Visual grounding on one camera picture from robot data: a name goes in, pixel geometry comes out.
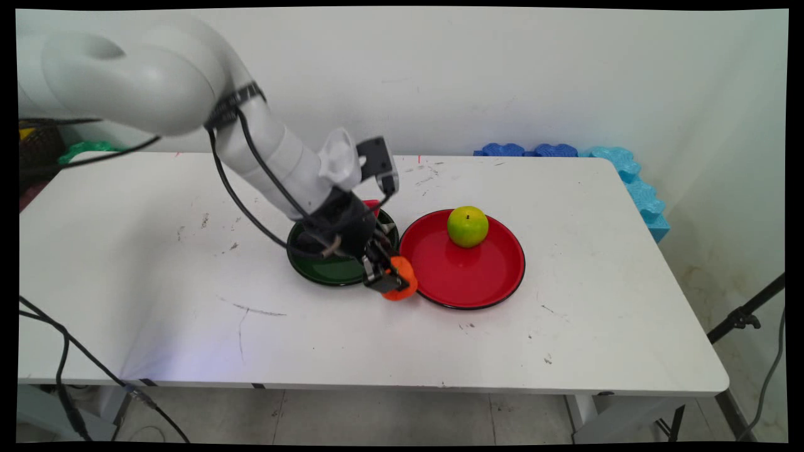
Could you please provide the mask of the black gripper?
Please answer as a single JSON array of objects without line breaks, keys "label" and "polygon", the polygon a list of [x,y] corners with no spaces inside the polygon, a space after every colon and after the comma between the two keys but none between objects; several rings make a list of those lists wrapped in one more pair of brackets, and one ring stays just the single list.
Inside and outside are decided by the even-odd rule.
[{"label": "black gripper", "polygon": [[379,231],[376,212],[352,191],[333,188],[308,220],[302,220],[300,251],[320,259],[337,254],[362,260],[365,287],[380,294],[411,294],[413,267]]}]

